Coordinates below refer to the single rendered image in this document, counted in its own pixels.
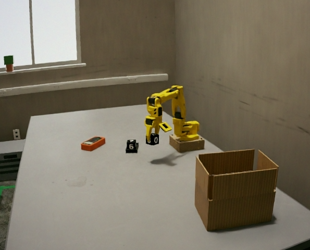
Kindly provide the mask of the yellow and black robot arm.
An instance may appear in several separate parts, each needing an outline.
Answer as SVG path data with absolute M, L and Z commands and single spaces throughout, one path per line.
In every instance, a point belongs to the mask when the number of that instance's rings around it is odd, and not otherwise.
M 168 93 L 168 94 L 166 94 Z M 199 139 L 197 135 L 197 126 L 198 123 L 195 121 L 186 122 L 186 109 L 185 109 L 185 100 L 183 96 L 183 87 L 182 86 L 172 86 L 171 89 L 167 89 L 163 92 L 155 93 L 151 97 L 147 98 L 147 111 L 154 118 L 160 117 L 163 115 L 162 103 L 172 98 L 172 115 L 175 116 L 172 119 L 174 124 L 174 134 L 176 137 L 180 137 L 180 140 L 184 141 L 193 141 Z M 152 105 L 155 104 L 155 105 Z M 177 107 L 181 112 L 177 111 Z M 182 131 L 181 131 L 182 129 Z

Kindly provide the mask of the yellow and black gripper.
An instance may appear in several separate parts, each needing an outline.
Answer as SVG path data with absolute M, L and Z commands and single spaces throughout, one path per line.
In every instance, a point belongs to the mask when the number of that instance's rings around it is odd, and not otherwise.
M 172 128 L 166 122 L 162 122 L 162 116 L 154 118 L 152 115 L 148 115 L 145 118 L 146 119 L 144 120 L 144 124 L 146 126 L 146 138 L 148 142 L 150 141 L 152 128 L 155 128 L 155 134 L 159 134 L 160 128 L 164 132 L 172 130 Z

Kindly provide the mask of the orange digital multimeter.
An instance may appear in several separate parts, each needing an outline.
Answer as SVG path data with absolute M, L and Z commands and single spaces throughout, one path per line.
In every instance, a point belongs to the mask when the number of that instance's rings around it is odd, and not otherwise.
M 81 149 L 85 151 L 92 151 L 105 144 L 105 138 L 100 136 L 94 136 L 91 139 L 81 143 Z

